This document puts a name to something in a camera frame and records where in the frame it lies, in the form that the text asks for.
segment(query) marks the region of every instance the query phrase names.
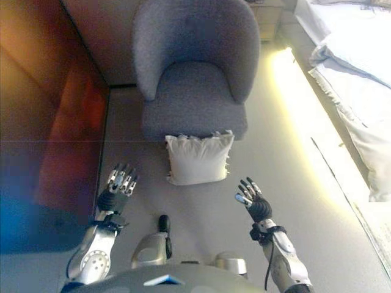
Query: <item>armchair seat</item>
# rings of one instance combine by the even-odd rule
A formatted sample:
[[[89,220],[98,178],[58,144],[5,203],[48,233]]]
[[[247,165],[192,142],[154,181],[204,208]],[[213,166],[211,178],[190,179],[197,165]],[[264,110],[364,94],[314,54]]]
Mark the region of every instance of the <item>armchair seat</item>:
[[[144,103],[142,128],[149,141],[162,141],[168,134],[207,137],[226,129],[241,139],[247,130],[246,111],[233,99],[219,67],[174,63],[163,72],[155,99]]]

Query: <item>white cushion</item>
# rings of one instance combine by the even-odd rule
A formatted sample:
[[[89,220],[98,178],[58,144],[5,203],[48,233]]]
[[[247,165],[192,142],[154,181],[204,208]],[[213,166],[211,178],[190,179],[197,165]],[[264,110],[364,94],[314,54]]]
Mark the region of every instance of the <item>white cushion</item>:
[[[369,169],[370,201],[391,201],[391,123],[382,121],[368,128],[342,104],[337,110]]]
[[[171,164],[168,182],[190,185],[225,179],[226,160],[234,137],[231,131],[217,132],[206,139],[166,136]]]

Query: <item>white bedsheet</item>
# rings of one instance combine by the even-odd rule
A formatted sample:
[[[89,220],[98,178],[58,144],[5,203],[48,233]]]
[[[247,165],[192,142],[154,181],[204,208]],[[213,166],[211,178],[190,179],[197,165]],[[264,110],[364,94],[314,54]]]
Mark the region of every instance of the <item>white bedsheet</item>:
[[[294,14],[316,45],[331,32],[354,27],[362,20],[383,20],[391,27],[391,11],[377,7],[364,10],[360,4],[318,5],[298,0]]]
[[[310,74],[332,98],[369,169],[370,200],[391,201],[391,89],[332,58]]]
[[[388,28],[391,26],[381,18],[362,20],[349,29],[341,27],[315,48],[310,64],[315,66],[331,57],[391,89],[391,33],[384,32]]]

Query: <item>fabric upholstery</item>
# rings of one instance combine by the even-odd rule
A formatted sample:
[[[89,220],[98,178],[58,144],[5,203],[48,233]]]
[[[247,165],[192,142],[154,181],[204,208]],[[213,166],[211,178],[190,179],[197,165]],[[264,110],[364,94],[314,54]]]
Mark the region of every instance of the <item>fabric upholstery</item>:
[[[168,134],[204,138],[227,129],[241,139],[247,130],[246,111],[233,100],[217,66],[176,63],[163,73],[156,99],[144,103],[142,128],[147,140],[164,140]]]
[[[218,66],[232,97],[243,103],[257,69],[260,37],[243,0],[146,0],[134,19],[137,85],[146,100],[156,96],[163,71],[173,63]]]

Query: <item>nightstand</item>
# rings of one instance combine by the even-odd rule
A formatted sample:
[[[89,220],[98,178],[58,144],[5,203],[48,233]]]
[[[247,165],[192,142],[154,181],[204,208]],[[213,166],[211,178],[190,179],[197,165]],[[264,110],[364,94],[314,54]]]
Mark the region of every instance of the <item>nightstand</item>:
[[[264,0],[259,3],[249,3],[259,25],[261,41],[274,39],[280,23],[284,4],[281,0]]]

